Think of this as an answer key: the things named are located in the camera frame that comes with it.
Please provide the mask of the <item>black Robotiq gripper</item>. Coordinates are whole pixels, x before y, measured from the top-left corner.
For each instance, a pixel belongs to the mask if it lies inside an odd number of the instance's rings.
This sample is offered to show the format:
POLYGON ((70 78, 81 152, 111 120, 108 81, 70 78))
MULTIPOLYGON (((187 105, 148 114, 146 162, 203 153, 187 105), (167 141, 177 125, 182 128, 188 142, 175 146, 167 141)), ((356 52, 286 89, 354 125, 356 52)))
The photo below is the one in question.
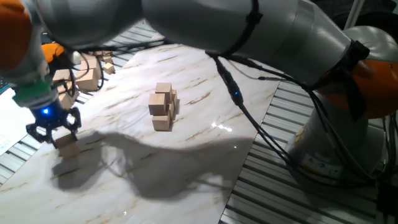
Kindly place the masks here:
POLYGON ((36 141, 43 143, 53 143, 52 129, 64 126, 70 131, 72 138, 77 141, 77 132, 81 127, 80 110, 77 107, 66 110, 63 108, 60 100, 55 100, 47 106, 31 110, 35 124, 28 124, 25 128, 27 133, 36 141), (70 123, 68 117, 74 118, 70 123))

